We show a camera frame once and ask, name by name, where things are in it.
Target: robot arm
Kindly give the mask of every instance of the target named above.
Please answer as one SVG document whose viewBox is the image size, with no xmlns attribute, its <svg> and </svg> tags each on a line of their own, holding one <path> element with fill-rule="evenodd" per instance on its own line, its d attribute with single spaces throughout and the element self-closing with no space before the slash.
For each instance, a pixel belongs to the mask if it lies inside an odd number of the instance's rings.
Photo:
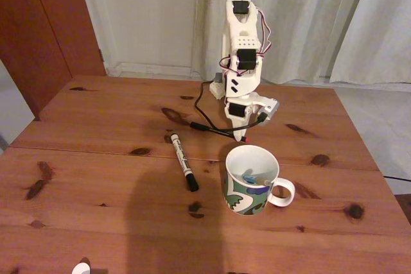
<svg viewBox="0 0 411 274">
<path fill-rule="evenodd" d="M 258 119 L 264 119 L 261 124 L 265 124 L 279 103 L 253 92 L 260 83 L 264 53 L 256 28 L 258 9 L 251 0 L 227 0 L 225 9 L 227 22 L 222 44 L 222 58 L 227 58 L 222 66 L 225 115 L 232 121 L 233 128 L 247 126 L 255 113 Z M 233 130 L 235 139 L 240 141 L 246 130 Z"/>
</svg>

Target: white wall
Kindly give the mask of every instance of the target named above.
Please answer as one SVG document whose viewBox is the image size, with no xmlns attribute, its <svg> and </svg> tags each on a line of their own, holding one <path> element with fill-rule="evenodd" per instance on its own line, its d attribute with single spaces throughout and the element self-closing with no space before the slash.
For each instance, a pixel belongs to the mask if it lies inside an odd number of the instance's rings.
<svg viewBox="0 0 411 274">
<path fill-rule="evenodd" d="M 0 60 L 0 154 L 33 119 L 33 113 Z"/>
<path fill-rule="evenodd" d="M 191 67 L 196 0 L 86 0 L 106 66 Z"/>
</svg>

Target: mug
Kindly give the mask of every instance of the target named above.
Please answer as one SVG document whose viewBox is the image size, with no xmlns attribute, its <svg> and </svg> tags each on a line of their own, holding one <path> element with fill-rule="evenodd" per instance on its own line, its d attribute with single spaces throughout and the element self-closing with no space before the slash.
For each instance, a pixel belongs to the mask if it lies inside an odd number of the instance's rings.
<svg viewBox="0 0 411 274">
<path fill-rule="evenodd" d="M 278 177 L 278 161 L 266 149 L 251 145 L 238 146 L 227 155 L 225 168 L 224 198 L 235 213 L 253 215 L 261 212 L 267 201 L 278 207 L 286 207 L 294 199 L 294 184 Z M 244 174 L 268 179 L 270 186 L 250 184 L 243 179 Z M 275 186 L 288 189 L 291 195 L 287 198 L 274 196 L 272 189 Z"/>
</svg>

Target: mug handle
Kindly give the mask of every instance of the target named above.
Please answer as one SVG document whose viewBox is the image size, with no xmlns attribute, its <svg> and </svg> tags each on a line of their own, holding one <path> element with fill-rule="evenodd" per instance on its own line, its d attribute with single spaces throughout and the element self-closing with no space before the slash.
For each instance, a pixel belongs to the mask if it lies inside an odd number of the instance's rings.
<svg viewBox="0 0 411 274">
<path fill-rule="evenodd" d="M 274 181 L 274 186 L 272 188 L 274 188 L 276 186 L 282 186 L 282 187 L 288 189 L 290 191 L 291 195 L 289 195 L 289 197 L 287 197 L 287 198 L 280 198 L 280 197 L 274 196 L 272 194 L 272 191 L 271 191 L 271 193 L 268 195 L 267 200 L 270 203 L 272 203 L 273 205 L 276 205 L 278 207 L 286 207 L 294 199 L 294 195 L 295 195 L 294 184 L 291 181 L 288 181 L 286 179 L 276 178 L 276 180 Z"/>
</svg>

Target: green pattern on mug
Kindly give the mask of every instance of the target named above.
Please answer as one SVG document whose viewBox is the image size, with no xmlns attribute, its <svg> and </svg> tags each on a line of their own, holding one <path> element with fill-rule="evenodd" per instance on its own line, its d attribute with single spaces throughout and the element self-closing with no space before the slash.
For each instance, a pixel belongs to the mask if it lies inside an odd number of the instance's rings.
<svg viewBox="0 0 411 274">
<path fill-rule="evenodd" d="M 262 211 L 272 189 L 267 187 L 247 187 L 234 181 L 228 174 L 224 179 L 224 198 L 228 207 L 242 215 L 253 215 Z"/>
</svg>

